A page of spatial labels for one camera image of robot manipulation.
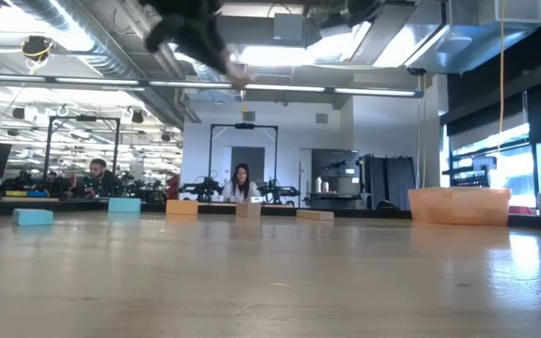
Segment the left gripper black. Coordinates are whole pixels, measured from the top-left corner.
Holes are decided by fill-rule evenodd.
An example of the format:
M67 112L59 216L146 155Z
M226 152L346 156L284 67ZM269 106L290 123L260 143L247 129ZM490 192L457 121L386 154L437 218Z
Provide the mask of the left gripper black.
M153 8L161 17L145 38L150 53L173 41L191 58L228 74L231 53L217 30L221 0L141 0L141 6Z

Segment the wooden arch block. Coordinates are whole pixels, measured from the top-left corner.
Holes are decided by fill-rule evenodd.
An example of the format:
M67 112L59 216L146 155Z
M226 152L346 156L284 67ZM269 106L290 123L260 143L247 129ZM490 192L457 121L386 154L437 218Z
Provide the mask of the wooden arch block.
M245 71L239 64L233 61L225 63L226 79L236 87L244 88L246 85L251 84L255 77Z

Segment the orange thick block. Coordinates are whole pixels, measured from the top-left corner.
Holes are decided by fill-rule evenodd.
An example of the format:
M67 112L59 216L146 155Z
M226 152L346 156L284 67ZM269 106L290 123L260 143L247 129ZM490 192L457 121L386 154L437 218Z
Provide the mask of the orange thick block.
M193 216L199 212L199 203L193 200L167 200L166 213L168 215Z

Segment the wooden thick block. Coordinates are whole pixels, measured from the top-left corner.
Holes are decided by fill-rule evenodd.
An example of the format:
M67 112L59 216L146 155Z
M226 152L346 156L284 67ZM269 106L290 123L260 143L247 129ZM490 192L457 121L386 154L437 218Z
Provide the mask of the wooden thick block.
M241 218L259 218L262 205L259 203L237 203L236 216Z

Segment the teal thick block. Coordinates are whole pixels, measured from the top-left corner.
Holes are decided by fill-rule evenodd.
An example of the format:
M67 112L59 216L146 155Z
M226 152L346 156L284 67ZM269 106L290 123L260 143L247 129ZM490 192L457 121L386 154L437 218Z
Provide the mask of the teal thick block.
M109 213L140 213L142 200L129 197L111 197L108 199Z

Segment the wooden plank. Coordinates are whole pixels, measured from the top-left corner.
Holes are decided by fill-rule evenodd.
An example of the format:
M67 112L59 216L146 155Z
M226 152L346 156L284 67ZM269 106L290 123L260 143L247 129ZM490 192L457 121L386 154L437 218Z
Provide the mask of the wooden plank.
M311 209L298 209L296 212L296 216L298 218L320 222L328 222L334 220L334 214L332 212Z

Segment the grey ceiling box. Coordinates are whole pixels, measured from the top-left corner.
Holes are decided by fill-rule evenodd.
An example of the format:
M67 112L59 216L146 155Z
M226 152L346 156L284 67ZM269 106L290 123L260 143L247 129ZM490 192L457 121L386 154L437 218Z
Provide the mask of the grey ceiling box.
M273 17L272 43L301 47L304 43L304 20L301 14L276 13Z

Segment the long ceiling light bar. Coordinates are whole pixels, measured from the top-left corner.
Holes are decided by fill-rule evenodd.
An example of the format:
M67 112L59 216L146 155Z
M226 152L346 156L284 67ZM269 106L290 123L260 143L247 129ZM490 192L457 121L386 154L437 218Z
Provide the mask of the long ceiling light bar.
M0 83L20 83L36 85L81 85L99 86L121 89L145 89L146 87L159 88L187 88L187 89L238 89L235 84L220 82L195 82L186 80L145 80L145 79L113 79L113 78L86 78L86 77L55 77L38 75L0 74ZM311 93L323 95L350 95L368 97L393 97L406 99L420 99L425 92L422 90L390 89L376 87L337 87L319 85L297 84L247 84L243 90L253 91L281 91L294 93Z

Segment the grey door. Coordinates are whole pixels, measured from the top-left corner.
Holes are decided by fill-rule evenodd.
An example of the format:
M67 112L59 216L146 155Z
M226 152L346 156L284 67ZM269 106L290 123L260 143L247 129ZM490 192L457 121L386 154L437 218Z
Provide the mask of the grey door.
M231 149L231 176L237 172L237 167L244 164L248 167L248 178L256 185L264 181L265 148L233 146Z

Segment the dark curtain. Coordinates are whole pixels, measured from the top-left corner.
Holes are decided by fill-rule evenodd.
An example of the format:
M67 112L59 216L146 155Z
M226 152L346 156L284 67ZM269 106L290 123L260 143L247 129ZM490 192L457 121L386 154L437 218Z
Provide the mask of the dark curtain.
M365 155L362 161L366 206L410 210L409 190L416 183L413 158Z

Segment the orange plastic bin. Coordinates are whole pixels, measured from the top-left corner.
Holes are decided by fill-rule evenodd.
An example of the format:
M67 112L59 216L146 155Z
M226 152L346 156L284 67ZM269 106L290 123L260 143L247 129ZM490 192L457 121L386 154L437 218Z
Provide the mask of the orange plastic bin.
M409 190L412 219L420 223L506 226L509 189L474 187Z

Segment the silver spiral air duct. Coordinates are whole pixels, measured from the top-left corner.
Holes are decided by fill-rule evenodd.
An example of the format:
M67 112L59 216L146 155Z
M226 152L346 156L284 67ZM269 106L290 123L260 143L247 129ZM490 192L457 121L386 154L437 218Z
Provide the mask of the silver spiral air duct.
M47 23L57 34L56 40L75 38L85 42L85 62L105 78L144 79L146 74L121 49L96 17L80 0L5 0L33 19ZM179 98L179 91L169 95L148 87L132 94L162 122L182 128L195 118L193 111Z

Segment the black gantry frame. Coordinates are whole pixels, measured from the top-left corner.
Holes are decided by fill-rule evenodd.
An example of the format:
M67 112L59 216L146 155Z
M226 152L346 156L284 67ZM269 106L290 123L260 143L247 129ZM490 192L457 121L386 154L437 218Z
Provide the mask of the black gantry frame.
M224 136L229 136L231 131L237 132L240 136L245 134L245 139L242 145L247 146L246 141L252 142L255 140L255 133L261 132L265 135L273 145L273 151L267 150L267 146L252 146L248 147L264 147L265 148L265 170L264 181L268 178L277 179L277 151L278 151L278 136L279 127L273 125L257 125L254 123L213 123L209 127L209 153L208 153L208 171L207 177L212 177L213 171L220 173L221 184L224 185L231 179L231 149L233 146L222 144L221 158L216 160L215 145L217 141L222 141Z
M43 175L42 175L43 180L47 180L47 176L49 173L51 147L52 147L52 142L53 142L52 139L53 139L54 132L57 131L57 130L54 130L54 123L57 119L61 119L65 121L76 120L79 122L97 122L99 120L115 122L116 127L112 129L112 131L115 133L112 173L116 175L116 166L117 166L119 141L120 141L120 127L121 127L121 119L119 117L99 117L96 115L77 115L77 116L52 115L49 117L49 125L48 125L48 130L47 130L47 139L46 139L46 147L45 147L45 155L44 155L44 167L43 167Z

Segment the black table frame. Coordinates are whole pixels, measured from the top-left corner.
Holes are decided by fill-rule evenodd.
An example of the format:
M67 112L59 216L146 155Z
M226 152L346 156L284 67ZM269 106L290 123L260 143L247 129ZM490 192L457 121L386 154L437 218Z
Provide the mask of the black table frame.
M0 202L0 216L10 216L15 208L47 209L53 212L87 212L106 210L106 202L95 201L46 201L44 198L21 202ZM234 215L234 205L203 204L198 206L201 214ZM328 209L335 218L411 220L411 212L405 210ZM541 230L541 216L511 214L509 228Z

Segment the large metal air duct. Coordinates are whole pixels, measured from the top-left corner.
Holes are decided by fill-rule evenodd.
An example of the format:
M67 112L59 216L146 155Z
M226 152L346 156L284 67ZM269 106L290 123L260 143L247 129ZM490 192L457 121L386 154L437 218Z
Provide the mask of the large metal air duct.
M541 0L405 0L411 14L381 51L379 68L464 73L541 26Z

